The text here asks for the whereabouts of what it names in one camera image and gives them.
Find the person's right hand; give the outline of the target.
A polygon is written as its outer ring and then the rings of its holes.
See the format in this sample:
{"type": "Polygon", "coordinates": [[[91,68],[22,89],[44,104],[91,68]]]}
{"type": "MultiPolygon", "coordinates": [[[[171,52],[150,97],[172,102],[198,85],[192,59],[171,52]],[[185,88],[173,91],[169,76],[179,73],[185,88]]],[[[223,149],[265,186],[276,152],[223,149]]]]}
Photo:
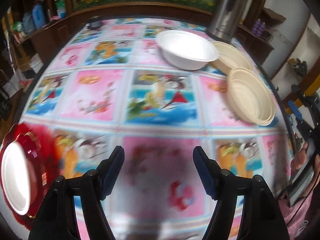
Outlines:
{"type": "Polygon", "coordinates": [[[314,161],[318,152],[318,146],[314,140],[308,140],[308,148],[306,150],[306,162],[296,172],[291,179],[291,193],[296,198],[299,198],[311,183],[314,176],[314,161]]]}

